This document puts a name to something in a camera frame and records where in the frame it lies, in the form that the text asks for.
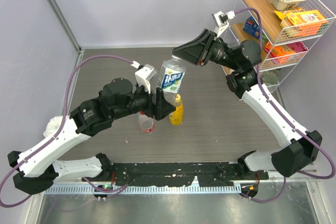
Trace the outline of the clear Pocari water bottle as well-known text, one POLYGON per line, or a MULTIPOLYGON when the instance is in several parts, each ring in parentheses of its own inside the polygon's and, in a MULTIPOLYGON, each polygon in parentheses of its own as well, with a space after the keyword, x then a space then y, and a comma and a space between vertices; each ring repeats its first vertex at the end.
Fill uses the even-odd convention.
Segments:
POLYGON ((182 59, 172 55, 171 59, 163 61, 156 85, 165 93, 177 94, 185 73, 186 66, 182 59))

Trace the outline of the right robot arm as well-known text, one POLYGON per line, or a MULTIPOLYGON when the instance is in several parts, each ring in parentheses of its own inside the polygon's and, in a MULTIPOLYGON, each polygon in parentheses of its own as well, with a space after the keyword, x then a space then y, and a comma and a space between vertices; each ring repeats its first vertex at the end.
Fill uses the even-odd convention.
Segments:
POLYGON ((208 29, 172 50, 174 56, 196 66, 212 61, 232 69, 233 72, 226 76, 230 91, 258 114, 278 141, 281 147, 278 151, 251 151, 240 157, 239 177, 250 179, 258 170, 273 169, 290 177, 316 160, 322 136, 316 130, 309 132, 294 120, 257 79, 254 66, 261 63, 260 53, 260 45, 254 40, 230 47, 208 29))

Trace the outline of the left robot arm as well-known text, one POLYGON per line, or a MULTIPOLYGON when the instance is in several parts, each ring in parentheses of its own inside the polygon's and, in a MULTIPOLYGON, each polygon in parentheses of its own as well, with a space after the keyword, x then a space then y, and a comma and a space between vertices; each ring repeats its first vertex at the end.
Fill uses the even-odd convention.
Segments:
POLYGON ((159 121, 175 111, 166 101, 163 91, 148 93, 144 86, 117 78, 106 84, 98 97, 82 102, 75 108, 63 126, 25 152, 12 151, 8 162, 18 171, 14 175, 15 188, 34 195, 49 189, 57 182, 88 178, 106 181, 113 165, 105 154, 88 159, 61 161, 60 156, 74 146, 109 129, 113 121, 143 112, 159 121))

